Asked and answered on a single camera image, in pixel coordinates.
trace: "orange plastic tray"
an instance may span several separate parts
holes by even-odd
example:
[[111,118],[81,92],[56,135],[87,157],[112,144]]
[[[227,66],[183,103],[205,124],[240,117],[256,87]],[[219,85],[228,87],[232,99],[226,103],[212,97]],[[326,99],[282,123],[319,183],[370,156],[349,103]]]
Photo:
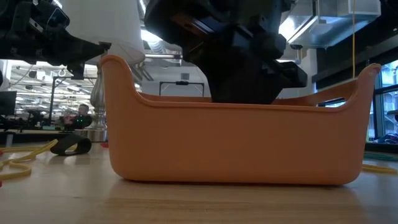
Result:
[[[121,177],[144,181],[341,185],[361,171],[374,80],[273,105],[138,93],[121,58],[101,60],[109,153]],[[343,97],[338,108],[318,103]]]

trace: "metal pole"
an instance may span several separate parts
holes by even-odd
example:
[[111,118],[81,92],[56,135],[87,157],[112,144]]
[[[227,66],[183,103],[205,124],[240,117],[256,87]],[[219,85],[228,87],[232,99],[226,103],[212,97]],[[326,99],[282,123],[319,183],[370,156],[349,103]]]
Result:
[[[106,54],[107,51],[101,55],[101,57],[104,57]],[[75,130],[75,133],[87,137],[92,142],[105,142],[107,140],[107,127],[105,116],[104,79],[99,64],[97,64],[97,69],[97,79],[90,97],[90,103],[94,106],[93,122],[84,129]]]
[[164,82],[159,82],[159,96],[162,94],[162,85]]
[[56,81],[56,79],[57,79],[57,77],[53,77],[53,79],[52,79],[51,100],[50,100],[50,114],[49,114],[50,124],[49,124],[49,126],[51,126],[52,107],[53,107],[53,104],[54,104],[54,93],[55,93],[55,81]]

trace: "wooden table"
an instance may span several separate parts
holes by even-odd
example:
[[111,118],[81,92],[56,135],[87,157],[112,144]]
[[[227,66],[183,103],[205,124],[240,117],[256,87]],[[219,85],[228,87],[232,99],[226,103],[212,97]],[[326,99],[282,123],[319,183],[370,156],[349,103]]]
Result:
[[398,223],[393,175],[362,173],[344,187],[139,183],[118,177],[98,145],[30,164],[32,176],[0,188],[1,224]]

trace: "window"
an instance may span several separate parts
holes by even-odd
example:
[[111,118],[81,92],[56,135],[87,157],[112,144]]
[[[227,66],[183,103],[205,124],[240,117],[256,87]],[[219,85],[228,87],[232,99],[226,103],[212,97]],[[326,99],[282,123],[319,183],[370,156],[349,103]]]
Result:
[[[342,106],[342,105],[344,105],[346,103],[344,101],[344,99],[337,100],[337,101],[338,101],[337,103],[336,103],[336,100],[332,100],[332,101],[329,101],[329,102],[324,102],[324,103],[321,103],[319,106],[324,106],[324,107],[327,107],[327,108],[336,108],[336,107]],[[370,109],[370,113],[369,113],[368,137],[369,138],[375,138],[376,137],[375,129],[374,129],[373,101],[372,101],[371,109]]]
[[375,130],[374,137],[398,133],[398,60],[382,66],[376,80],[374,100],[376,117],[373,117],[373,124],[369,121],[369,130],[371,126]]
[[336,107],[339,107],[339,106],[341,106],[341,105],[343,105],[343,104],[345,104],[346,102],[344,101],[344,102],[340,102],[340,103],[333,103],[333,104],[326,104],[325,105],[325,107],[330,107],[330,108],[336,108]]
[[383,65],[381,68],[382,88],[398,84],[397,69],[398,60]]

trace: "glass window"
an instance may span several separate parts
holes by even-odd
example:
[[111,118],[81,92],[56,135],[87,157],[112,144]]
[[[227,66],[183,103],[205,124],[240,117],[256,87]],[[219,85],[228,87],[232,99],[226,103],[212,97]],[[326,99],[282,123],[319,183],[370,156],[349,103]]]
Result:
[[53,98],[53,118],[63,116],[67,111],[77,112],[80,104],[90,106],[90,95],[94,87],[97,68],[86,65],[85,79],[72,80],[64,66],[52,66],[46,62],[30,65],[23,61],[8,60],[10,73],[9,90],[17,91],[16,118],[27,119],[30,111],[40,111],[45,118],[50,114],[51,92],[54,77],[57,87]]
[[373,101],[371,104],[371,111],[369,114],[369,126],[368,126],[368,137],[375,138],[375,130],[374,130],[374,113],[373,113]]
[[[339,102],[339,103],[333,103],[333,104],[329,104],[329,105],[325,105],[325,107],[328,108],[336,108],[339,107],[341,105],[344,105],[346,102]],[[375,132],[374,132],[374,115],[373,115],[373,101],[371,104],[371,110],[370,110],[370,114],[369,114],[369,126],[368,126],[368,137],[369,138],[375,138]]]
[[398,110],[398,91],[392,91],[383,94],[384,107],[384,134],[398,133],[398,122],[396,115],[388,114],[391,111]]
[[398,60],[383,65],[381,68],[382,88],[398,84]]
[[343,102],[339,102],[339,103],[333,103],[333,104],[325,105],[325,107],[336,108],[336,107],[339,107],[339,106],[341,106],[341,105],[343,105],[343,104],[345,104],[345,103],[346,103],[346,102],[343,101]]

